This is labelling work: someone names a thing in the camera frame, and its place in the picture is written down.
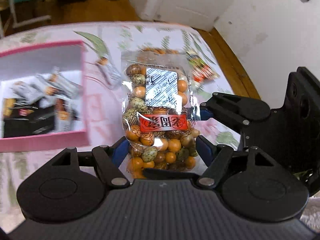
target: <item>white door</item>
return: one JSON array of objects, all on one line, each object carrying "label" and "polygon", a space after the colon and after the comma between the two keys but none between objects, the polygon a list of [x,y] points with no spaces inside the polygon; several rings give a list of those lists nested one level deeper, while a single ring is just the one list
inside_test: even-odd
[{"label": "white door", "polygon": [[233,0],[163,0],[154,20],[180,23],[209,31],[214,20],[223,14]]}]

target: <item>metal screw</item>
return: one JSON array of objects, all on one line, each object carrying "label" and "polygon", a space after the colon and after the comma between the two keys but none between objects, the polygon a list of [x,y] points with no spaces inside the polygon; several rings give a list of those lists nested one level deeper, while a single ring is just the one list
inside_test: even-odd
[{"label": "metal screw", "polygon": [[249,122],[248,120],[243,120],[242,123],[243,123],[244,125],[249,125],[249,124],[250,124],[250,122]]},{"label": "metal screw", "polygon": [[111,180],[111,183],[116,186],[124,186],[127,183],[127,180],[124,178],[114,178]]},{"label": "metal screw", "polygon": [[203,177],[199,179],[199,183],[203,186],[212,186],[214,184],[214,179]]}]

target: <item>floral tablecloth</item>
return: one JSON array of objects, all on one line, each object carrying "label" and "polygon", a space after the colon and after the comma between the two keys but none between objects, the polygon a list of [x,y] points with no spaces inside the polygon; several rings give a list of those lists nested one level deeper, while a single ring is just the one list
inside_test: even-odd
[{"label": "floral tablecloth", "polygon": [[[94,43],[104,42],[119,70],[122,51],[144,47],[179,51],[194,49],[220,75],[219,79],[204,85],[199,92],[199,101],[207,101],[214,91],[233,93],[209,46],[197,31],[181,25],[144,22],[70,24],[43,27],[1,39],[0,51],[43,42],[83,40],[86,43],[84,71],[91,145],[80,147],[78,151],[89,151],[98,145],[112,145],[124,135],[121,126],[122,91],[111,91],[106,87],[103,76],[94,64],[98,59],[96,46],[84,36],[93,37]],[[224,143],[233,148],[239,144],[239,135],[214,119],[199,121],[196,128],[214,144]],[[0,227],[4,231],[11,231],[24,219],[16,200],[20,183],[61,150],[0,153]],[[196,172],[201,173],[204,169],[204,163],[199,161]]]}]

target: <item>transparent plastic bag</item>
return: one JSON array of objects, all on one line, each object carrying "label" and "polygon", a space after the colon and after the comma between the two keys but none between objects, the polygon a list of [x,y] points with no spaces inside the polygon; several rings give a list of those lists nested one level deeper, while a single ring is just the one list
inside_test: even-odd
[{"label": "transparent plastic bag", "polygon": [[191,170],[196,165],[194,129],[200,120],[192,68],[185,55],[125,52],[121,57],[128,97],[123,128],[130,141],[128,171],[143,168]]}]

